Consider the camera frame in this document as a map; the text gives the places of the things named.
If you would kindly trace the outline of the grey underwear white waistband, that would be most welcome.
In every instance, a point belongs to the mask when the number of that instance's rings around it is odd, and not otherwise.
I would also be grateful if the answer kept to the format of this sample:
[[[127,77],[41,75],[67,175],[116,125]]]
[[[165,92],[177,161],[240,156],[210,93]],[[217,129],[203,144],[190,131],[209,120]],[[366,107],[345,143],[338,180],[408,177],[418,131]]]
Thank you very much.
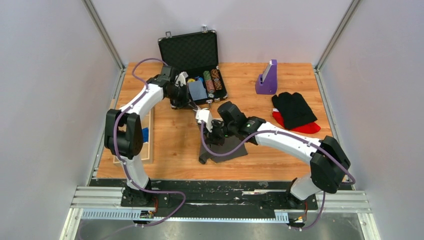
[[[207,130],[206,127],[200,126],[199,129],[201,138],[198,161],[201,164],[206,164],[208,160],[214,163],[222,163],[248,154],[245,145],[241,143],[242,141],[231,132],[232,136],[225,140],[223,146],[208,145],[204,139],[204,130]]]

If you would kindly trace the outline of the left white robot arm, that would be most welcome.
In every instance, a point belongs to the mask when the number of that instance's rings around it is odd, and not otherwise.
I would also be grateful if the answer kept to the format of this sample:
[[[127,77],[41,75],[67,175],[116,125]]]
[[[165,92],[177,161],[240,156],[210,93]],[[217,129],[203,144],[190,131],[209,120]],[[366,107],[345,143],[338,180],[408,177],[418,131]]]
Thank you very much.
[[[123,168],[125,198],[133,198],[142,207],[149,206],[155,194],[141,160],[142,119],[165,98],[187,105],[190,100],[187,77],[185,71],[164,65],[160,74],[143,81],[142,90],[129,103],[106,113],[104,146],[118,158]]]

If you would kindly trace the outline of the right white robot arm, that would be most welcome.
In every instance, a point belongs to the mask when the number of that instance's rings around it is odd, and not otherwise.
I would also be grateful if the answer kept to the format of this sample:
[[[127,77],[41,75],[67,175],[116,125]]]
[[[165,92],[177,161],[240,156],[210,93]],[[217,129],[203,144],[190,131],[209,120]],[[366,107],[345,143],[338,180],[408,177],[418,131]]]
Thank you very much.
[[[216,119],[206,108],[195,110],[201,143],[212,156],[231,156],[251,143],[279,150],[309,165],[310,172],[295,178],[285,195],[292,209],[298,209],[318,192],[335,194],[345,177],[353,179],[349,174],[351,162],[332,136],[319,139],[284,130],[263,118],[245,116],[230,101],[218,108],[218,114]]]

